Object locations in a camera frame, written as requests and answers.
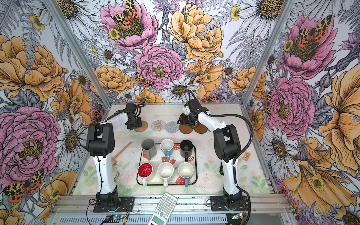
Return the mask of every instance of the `black mug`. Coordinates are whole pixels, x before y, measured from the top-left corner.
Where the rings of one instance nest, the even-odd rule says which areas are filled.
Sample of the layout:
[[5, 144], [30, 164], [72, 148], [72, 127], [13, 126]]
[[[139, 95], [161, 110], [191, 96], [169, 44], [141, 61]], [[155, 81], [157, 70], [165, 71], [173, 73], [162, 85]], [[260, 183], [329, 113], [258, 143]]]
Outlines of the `black mug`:
[[180, 155], [185, 158], [185, 162], [188, 162], [189, 157], [193, 153], [193, 143], [189, 140], [183, 140], [180, 142]]

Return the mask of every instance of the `tray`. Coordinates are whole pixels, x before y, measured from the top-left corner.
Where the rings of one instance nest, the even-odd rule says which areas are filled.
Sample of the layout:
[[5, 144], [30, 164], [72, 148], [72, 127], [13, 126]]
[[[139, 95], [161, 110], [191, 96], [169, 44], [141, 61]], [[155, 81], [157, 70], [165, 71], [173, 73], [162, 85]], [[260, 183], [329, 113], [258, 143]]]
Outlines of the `tray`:
[[[141, 156], [140, 156], [140, 162], [139, 165], [143, 164], [143, 163], [150, 163], [153, 166], [154, 172], [155, 172], [155, 176], [153, 179], [148, 181], [147, 186], [163, 186], [164, 182], [162, 181], [162, 179], [159, 177], [158, 173], [157, 173], [157, 169], [160, 166], [162, 162], [162, 157], [165, 156], [165, 154], [162, 153], [161, 149], [160, 149], [160, 143], [156, 143], [156, 156], [152, 157], [151, 160], [148, 160], [147, 158], [145, 158], [143, 156], [143, 152], [141, 152]], [[193, 165], [194, 167], [194, 173], [193, 175], [189, 178], [189, 183], [188, 185], [193, 185], [196, 183], [196, 181], [198, 180], [198, 168], [197, 168], [197, 160], [196, 160], [196, 147], [193, 145], [193, 154], [191, 155], [191, 157], [194, 157], [193, 161], [189, 161], [189, 163], [191, 163], [191, 165]], [[175, 163], [173, 164], [174, 166], [174, 178], [168, 182], [168, 185], [184, 185], [185, 184], [176, 184], [176, 180], [180, 177], [177, 168], [180, 164], [182, 164], [183, 162], [185, 162], [185, 158], [183, 158], [180, 155], [180, 144], [176, 143], [174, 144], [174, 151], [172, 153], [172, 155], [170, 156], [170, 159], [175, 159]], [[142, 184], [142, 179], [139, 178], [139, 175], [136, 175], [136, 181], [138, 184], [140, 184], [141, 186]]]

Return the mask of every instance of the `table surface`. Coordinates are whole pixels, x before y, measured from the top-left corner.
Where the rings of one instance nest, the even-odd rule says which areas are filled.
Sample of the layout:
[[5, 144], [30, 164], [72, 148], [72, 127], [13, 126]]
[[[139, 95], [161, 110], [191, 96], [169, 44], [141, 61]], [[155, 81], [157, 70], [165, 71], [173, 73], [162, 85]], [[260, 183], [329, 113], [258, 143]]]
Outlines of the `table surface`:
[[[242, 114], [240, 106], [236, 104], [203, 104], [212, 114], [236, 113]], [[113, 105], [108, 115], [117, 110], [124, 109], [125, 105]], [[163, 120], [166, 123], [177, 121], [183, 113], [183, 104], [147, 104], [141, 111], [141, 119], [148, 123], [148, 128], [142, 133], [136, 133], [126, 129], [122, 125], [115, 130], [115, 149], [113, 156], [119, 152], [130, 141], [132, 144], [116, 158], [117, 164], [113, 166], [113, 174], [119, 195], [159, 195], [165, 191], [170, 194], [222, 194], [224, 179], [219, 174], [221, 160], [214, 151], [213, 133], [207, 131], [205, 134], [198, 134], [193, 131], [190, 134], [183, 134], [180, 131], [170, 134], [165, 130], [155, 132], [151, 124], [156, 120]], [[226, 124], [234, 124], [237, 128], [240, 144], [242, 147], [249, 140], [249, 132], [243, 120], [236, 117], [218, 118]], [[190, 140], [197, 149], [198, 180], [194, 185], [187, 188], [184, 185], [169, 186], [141, 186], [136, 181], [137, 168], [142, 152], [141, 142], [146, 138], [152, 138], [156, 143], [169, 138], [174, 143], [180, 143], [184, 139]], [[265, 180], [259, 159], [251, 144], [247, 149], [251, 153], [248, 161], [243, 160], [243, 153], [239, 157], [238, 179], [240, 187], [249, 193], [270, 193]], [[97, 176], [93, 159], [89, 157], [80, 179], [73, 191], [73, 195], [95, 195], [97, 190]]]

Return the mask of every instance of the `red mug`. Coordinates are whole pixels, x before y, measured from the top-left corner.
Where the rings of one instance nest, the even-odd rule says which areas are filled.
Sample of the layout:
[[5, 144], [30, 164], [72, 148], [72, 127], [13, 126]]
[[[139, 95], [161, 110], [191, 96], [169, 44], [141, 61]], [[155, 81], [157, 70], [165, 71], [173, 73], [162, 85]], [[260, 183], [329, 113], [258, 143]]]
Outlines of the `red mug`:
[[138, 175], [143, 180], [143, 186], [152, 179], [153, 174], [153, 166], [148, 162], [141, 164], [138, 168]]

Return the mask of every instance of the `mug handle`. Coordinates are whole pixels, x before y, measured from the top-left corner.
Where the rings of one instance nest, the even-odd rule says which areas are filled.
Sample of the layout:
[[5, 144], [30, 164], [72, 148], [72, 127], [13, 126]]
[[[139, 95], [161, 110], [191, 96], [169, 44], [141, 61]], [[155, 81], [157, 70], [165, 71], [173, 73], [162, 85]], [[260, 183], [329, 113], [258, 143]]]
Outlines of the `mug handle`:
[[150, 161], [150, 160], [151, 160], [150, 151], [149, 151], [149, 150], [146, 150], [146, 151], [145, 151], [145, 154], [146, 154], [147, 159]]

